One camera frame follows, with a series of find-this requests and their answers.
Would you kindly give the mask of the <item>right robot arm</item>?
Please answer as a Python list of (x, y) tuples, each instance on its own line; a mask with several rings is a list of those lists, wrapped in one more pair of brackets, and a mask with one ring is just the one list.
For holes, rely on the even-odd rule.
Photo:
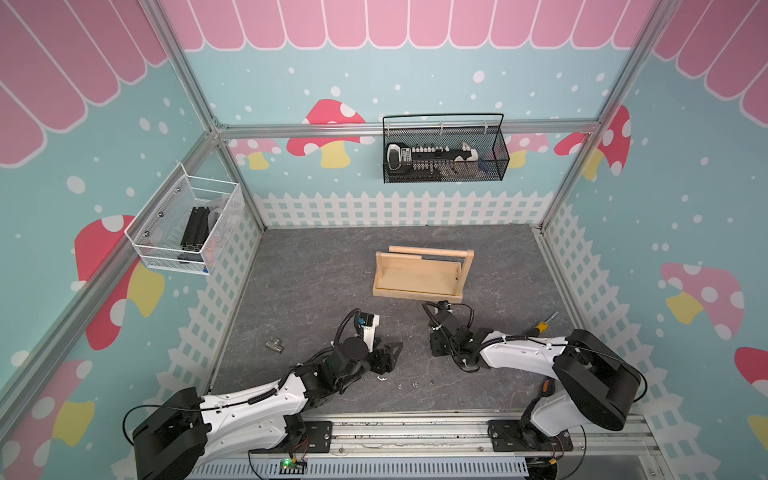
[(608, 431), (624, 428), (630, 410), (648, 391), (645, 375), (591, 332), (575, 329), (564, 337), (544, 338), (546, 321), (523, 334), (473, 327), (474, 311), (461, 322), (447, 301), (422, 303), (431, 329), (435, 357), (449, 357), (467, 374), (483, 369), (514, 369), (543, 377), (537, 396), (507, 430), (489, 434), (507, 438), (509, 449), (540, 450), (548, 443), (566, 451), (570, 429), (593, 424)]

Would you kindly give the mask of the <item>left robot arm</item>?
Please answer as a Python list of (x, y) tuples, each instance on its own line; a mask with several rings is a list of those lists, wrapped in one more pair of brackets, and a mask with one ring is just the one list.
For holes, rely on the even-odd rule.
[(184, 479), (205, 463), (242, 451), (306, 447), (303, 412), (343, 394), (368, 372), (395, 369), (403, 345), (383, 342), (378, 325), (378, 315), (354, 309), (330, 346), (275, 381), (205, 396), (189, 387), (147, 405), (149, 416), (123, 432), (134, 449), (137, 478)]

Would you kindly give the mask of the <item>wooden jewelry display stand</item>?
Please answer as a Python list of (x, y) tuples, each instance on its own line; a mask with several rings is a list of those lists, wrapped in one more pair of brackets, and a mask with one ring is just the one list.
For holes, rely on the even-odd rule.
[(374, 296), (460, 302), (474, 251), (390, 246), (375, 260)]

